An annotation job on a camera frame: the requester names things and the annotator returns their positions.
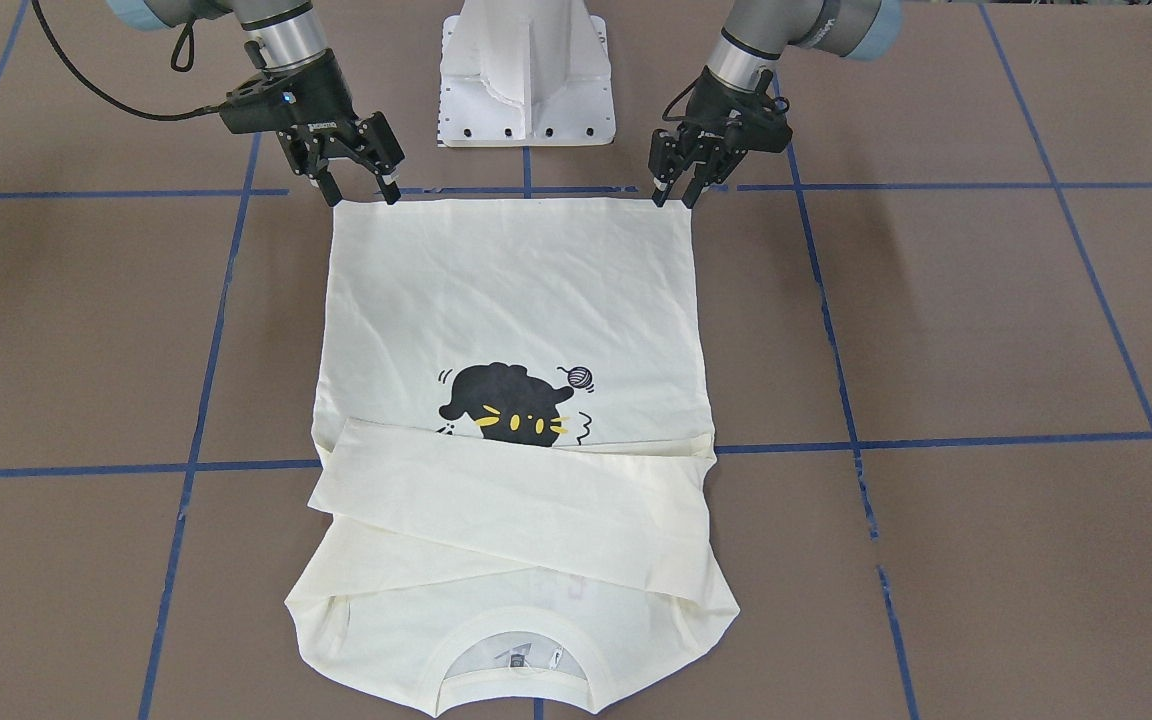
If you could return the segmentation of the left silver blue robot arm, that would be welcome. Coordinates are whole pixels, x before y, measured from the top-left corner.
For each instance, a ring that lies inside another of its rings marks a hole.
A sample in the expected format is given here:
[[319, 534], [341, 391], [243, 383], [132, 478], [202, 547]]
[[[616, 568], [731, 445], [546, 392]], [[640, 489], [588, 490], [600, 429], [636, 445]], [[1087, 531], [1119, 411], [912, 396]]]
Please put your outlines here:
[[662, 209], [672, 188], [692, 172], [681, 200], [694, 209], [723, 184], [750, 152], [778, 154], [790, 145], [788, 103], [771, 94], [788, 47], [873, 60], [890, 50], [902, 26], [899, 1], [736, 1], [707, 63], [660, 119], [647, 156]]

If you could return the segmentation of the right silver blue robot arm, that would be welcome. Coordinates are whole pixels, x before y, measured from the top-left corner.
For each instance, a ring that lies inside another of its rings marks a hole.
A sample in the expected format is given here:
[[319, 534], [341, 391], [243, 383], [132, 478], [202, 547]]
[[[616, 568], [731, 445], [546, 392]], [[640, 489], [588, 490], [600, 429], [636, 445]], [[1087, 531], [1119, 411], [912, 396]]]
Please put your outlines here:
[[376, 177], [381, 197], [401, 197], [396, 177], [404, 156], [387, 118], [353, 109], [338, 58], [311, 1], [109, 1], [128, 26], [156, 31], [234, 14], [255, 76], [215, 109], [233, 135], [274, 132], [297, 176], [311, 179], [326, 204], [342, 200], [329, 160], [344, 158]]

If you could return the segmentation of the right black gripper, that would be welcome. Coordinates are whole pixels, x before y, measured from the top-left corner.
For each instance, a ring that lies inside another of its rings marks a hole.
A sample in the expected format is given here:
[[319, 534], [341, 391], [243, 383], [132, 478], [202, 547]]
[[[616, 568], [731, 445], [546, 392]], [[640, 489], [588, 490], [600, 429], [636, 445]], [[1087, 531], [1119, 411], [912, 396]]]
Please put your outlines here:
[[291, 70], [262, 70], [225, 97], [221, 122], [234, 135], [276, 132], [291, 170], [312, 179], [329, 209], [343, 200], [329, 160], [348, 159], [376, 176], [381, 199], [401, 199], [397, 165], [404, 159], [388, 119], [353, 109], [332, 50]]

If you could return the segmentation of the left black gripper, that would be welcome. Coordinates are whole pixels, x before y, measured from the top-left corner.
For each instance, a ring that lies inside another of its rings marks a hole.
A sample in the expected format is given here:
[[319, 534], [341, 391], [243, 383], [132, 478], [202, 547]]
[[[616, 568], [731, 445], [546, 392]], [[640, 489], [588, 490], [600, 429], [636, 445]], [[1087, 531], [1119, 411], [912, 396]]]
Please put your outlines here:
[[669, 199], [679, 179], [694, 168], [681, 197], [687, 210], [695, 209], [712, 184], [723, 184], [749, 152], [782, 152], [791, 142], [785, 97], [768, 94], [774, 71], [755, 74], [755, 88], [730, 88], [712, 70], [704, 69], [670, 101], [660, 119], [677, 128], [655, 129], [647, 168], [658, 209]]

